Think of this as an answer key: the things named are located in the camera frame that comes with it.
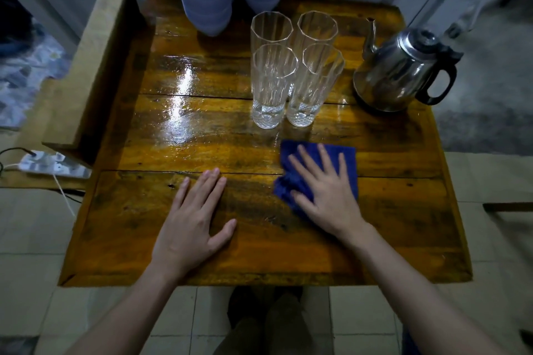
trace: cleaning rag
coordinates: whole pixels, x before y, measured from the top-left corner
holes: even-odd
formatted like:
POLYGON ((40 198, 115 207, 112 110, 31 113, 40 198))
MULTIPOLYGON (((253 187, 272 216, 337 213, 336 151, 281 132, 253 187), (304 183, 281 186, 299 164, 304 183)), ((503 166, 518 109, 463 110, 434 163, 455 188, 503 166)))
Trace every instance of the cleaning rag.
MULTIPOLYGON (((289 207, 300 217, 309 219, 303 210, 294 202, 294 198, 290 194, 291 190, 296 190, 304 194, 311 202, 313 202, 313 191, 309 188, 305 180, 296 171, 293 165, 289 161, 289 156, 294 155, 300 162, 303 163, 302 157, 298 153, 297 147, 301 144, 309 153, 309 156, 323 169, 322 160, 318 152, 316 143, 310 142, 298 142, 295 140, 283 140, 280 148, 280 162, 281 166, 285 170, 285 174, 278 177, 274 182, 274 194, 285 201, 289 207)), ((350 188, 353 196, 358 197, 357 190, 357 164, 356 164, 356 150, 353 147, 338 146, 335 144, 325 144, 326 151, 330 155, 331 162, 335 171, 338 174, 338 155, 344 153, 346 160, 346 168, 348 170, 348 178, 350 180, 350 188)))

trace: kettle spout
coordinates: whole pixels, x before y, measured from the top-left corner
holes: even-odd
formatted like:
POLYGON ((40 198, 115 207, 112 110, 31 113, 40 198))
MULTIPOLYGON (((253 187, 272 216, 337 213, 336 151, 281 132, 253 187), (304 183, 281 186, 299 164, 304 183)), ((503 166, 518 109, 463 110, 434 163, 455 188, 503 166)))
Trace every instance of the kettle spout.
POLYGON ((364 39, 364 45, 363 45, 363 60, 368 60, 376 51, 377 46, 375 45, 376 42, 376 21, 368 17, 368 32, 367 36, 364 39))

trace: finger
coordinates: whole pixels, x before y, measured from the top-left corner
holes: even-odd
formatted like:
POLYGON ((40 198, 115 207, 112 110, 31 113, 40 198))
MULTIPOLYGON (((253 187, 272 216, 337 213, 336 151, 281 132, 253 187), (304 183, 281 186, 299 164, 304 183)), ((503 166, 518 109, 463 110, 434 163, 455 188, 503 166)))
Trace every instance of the finger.
POLYGON ((294 156, 289 156, 289 161, 293 165, 293 167, 296 169, 298 174, 303 177, 305 182, 311 187, 316 183, 316 178, 309 172, 308 169, 303 167, 303 165, 300 163, 300 161, 294 156))
POLYGON ((322 160, 322 167, 324 167, 324 172, 326 174, 336 175, 337 172, 335 171, 335 167, 333 167, 330 155, 327 152, 326 147, 323 145, 323 143, 318 144, 318 153, 320 154, 320 159, 322 160))
POLYGON ((319 178, 324 175, 322 169, 318 166, 318 164, 315 163, 311 156, 309 156, 309 153, 307 153, 307 150, 305 150, 302 144, 298 145, 298 152, 300 153, 300 156, 302 156, 305 167, 307 167, 309 172, 315 178, 319 178))
POLYGON ((187 194, 187 187, 189 187, 189 177, 185 177, 185 179, 181 182, 179 189, 177 190, 176 197, 174 197, 174 201, 172 201, 172 207, 170 208, 170 211, 176 211, 180 208, 181 203, 183 202, 183 198, 185 198, 185 195, 187 194))
POLYGON ((348 167, 346 166, 346 159, 344 158, 344 153, 338 154, 338 176, 345 183, 349 183, 348 178, 348 167))
POLYGON ((312 217, 316 213, 316 206, 308 198, 303 195, 301 192, 292 190, 290 194, 294 198, 294 202, 302 208, 302 210, 307 214, 307 216, 312 217))
POLYGON ((224 225, 221 231, 219 231, 213 237, 209 238, 207 245, 211 254, 216 253, 222 248, 224 244, 226 244, 231 239, 231 236, 233 236, 233 232, 235 231, 236 225, 237 220, 231 219, 224 225))
POLYGON ((202 187, 196 193, 196 198, 194 201, 195 205, 197 205, 200 208, 203 206, 203 204, 205 203, 205 200, 207 199, 211 191, 213 191, 213 187, 217 183, 219 175, 220 175, 220 170, 218 168, 211 171, 210 176, 207 178, 207 180, 205 180, 202 187))
POLYGON ((190 204, 192 203, 196 198, 196 193, 198 190, 202 187, 202 185, 205 183, 205 180, 209 178, 211 171, 205 170, 200 177, 198 177, 198 180, 196 180, 196 183, 191 187, 189 193, 187 194, 187 197, 185 197, 185 200, 183 201, 183 204, 190 204))
POLYGON ((213 191, 211 191, 209 197, 207 197, 205 203, 203 204, 202 209, 205 210, 210 217, 213 215, 213 211, 215 210, 217 203, 222 196, 225 186, 226 177, 220 177, 215 185, 215 188, 213 188, 213 191))

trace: power strip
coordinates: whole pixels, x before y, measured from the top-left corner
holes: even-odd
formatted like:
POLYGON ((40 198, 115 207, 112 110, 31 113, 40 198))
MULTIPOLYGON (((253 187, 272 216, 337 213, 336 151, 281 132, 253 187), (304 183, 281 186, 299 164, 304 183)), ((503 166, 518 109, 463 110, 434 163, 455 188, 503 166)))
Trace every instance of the power strip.
POLYGON ((55 174, 62 177, 90 177, 90 169, 61 153, 51 155, 41 150, 32 150, 32 152, 35 153, 35 156, 26 154, 19 163, 19 170, 36 174, 55 174))

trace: forearm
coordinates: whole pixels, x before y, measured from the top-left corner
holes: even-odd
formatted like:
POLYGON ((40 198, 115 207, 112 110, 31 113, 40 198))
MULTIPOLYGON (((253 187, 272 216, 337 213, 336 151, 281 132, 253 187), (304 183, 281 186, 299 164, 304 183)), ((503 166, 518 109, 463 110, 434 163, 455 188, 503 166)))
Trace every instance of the forearm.
POLYGON ((349 244, 377 281, 381 291, 420 351, 426 354, 505 353, 470 318, 446 300, 368 225, 349 244))
POLYGON ((175 281, 149 265, 122 300, 85 333, 67 354, 140 353, 175 286, 175 281))

